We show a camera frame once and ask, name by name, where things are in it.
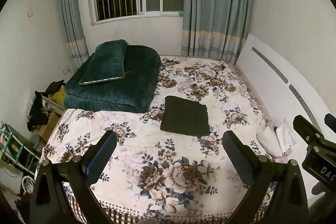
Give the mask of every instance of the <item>teal velvet blanket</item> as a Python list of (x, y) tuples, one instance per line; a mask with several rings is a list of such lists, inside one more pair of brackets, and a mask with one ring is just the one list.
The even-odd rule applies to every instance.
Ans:
[(80, 85), (79, 81), (93, 55), (65, 85), (67, 96), (64, 106), (94, 112), (108, 110), (145, 113), (152, 102), (161, 66), (158, 53), (146, 46), (128, 45), (124, 58), (124, 78)]

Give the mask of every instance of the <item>screw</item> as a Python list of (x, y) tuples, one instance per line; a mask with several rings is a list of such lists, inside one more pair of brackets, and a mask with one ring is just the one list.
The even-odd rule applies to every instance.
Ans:
[(49, 164), (49, 160), (44, 160), (43, 162), (42, 162), (42, 165), (43, 166), (47, 166)]
[(266, 161), (267, 161), (267, 157), (264, 156), (264, 155), (260, 155), (260, 156), (258, 157), (258, 159), (259, 159), (261, 162), (266, 162)]
[(80, 155), (76, 155), (76, 156), (74, 156), (73, 158), (72, 158), (72, 161), (74, 161), (74, 162), (79, 162), (80, 160), (81, 160), (81, 156)]
[(291, 160), (290, 160), (290, 163), (291, 163), (291, 165), (293, 165), (293, 166), (297, 165), (297, 161), (294, 160), (294, 159), (291, 159)]

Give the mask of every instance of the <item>headboard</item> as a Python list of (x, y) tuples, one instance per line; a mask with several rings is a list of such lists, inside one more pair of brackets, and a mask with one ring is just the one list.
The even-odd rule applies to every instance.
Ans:
[[(309, 82), (280, 54), (249, 34), (237, 65), (259, 95), (275, 125), (283, 119), (293, 122), (297, 115), (310, 121), (326, 139), (336, 142), (336, 134), (324, 124), (329, 109)], [(300, 165), (305, 159), (307, 144), (297, 135), (289, 159)], [(311, 194), (317, 180), (301, 168), (308, 204), (319, 196)]]

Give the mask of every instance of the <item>blue-gray curtain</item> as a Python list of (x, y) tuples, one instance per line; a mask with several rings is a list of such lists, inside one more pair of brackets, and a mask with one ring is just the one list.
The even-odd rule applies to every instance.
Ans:
[(184, 0), (182, 55), (235, 63), (250, 12), (251, 0)]
[(75, 68), (78, 69), (89, 57), (81, 18), (78, 0), (59, 0), (61, 18), (66, 34), (66, 45)]

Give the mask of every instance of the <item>bedsheet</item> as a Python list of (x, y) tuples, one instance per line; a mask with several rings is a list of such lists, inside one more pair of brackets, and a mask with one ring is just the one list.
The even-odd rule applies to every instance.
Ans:
[[(83, 155), (106, 130), (118, 145), (91, 186), (117, 223), (154, 217), (159, 221), (223, 222), (247, 191), (221, 145), (233, 130), (257, 154), (265, 154), (256, 132), (265, 126), (261, 111), (225, 60), (161, 56), (153, 101), (146, 113), (68, 109), (41, 157), (53, 163)], [(210, 135), (192, 137), (160, 130), (167, 95), (196, 100), (208, 108)], [(64, 184), (76, 216), (85, 218), (70, 186)], [(262, 206), (267, 206), (270, 185)]]

